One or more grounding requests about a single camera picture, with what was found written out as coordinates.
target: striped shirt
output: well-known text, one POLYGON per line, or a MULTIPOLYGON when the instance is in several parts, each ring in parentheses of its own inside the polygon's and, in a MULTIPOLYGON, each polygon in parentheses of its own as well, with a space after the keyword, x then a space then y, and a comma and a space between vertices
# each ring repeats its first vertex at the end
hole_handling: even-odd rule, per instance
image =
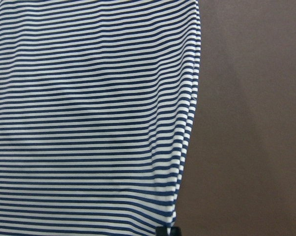
POLYGON ((172 226, 200 36, 196 0, 0 0, 0 236, 172 226))

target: striped fabric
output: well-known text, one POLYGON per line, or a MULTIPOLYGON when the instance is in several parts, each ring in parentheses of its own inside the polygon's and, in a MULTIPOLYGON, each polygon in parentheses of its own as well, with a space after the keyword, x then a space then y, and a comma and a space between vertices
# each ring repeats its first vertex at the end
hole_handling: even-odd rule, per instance
POLYGON ((173 225, 200 33, 196 0, 0 0, 0 236, 173 225))

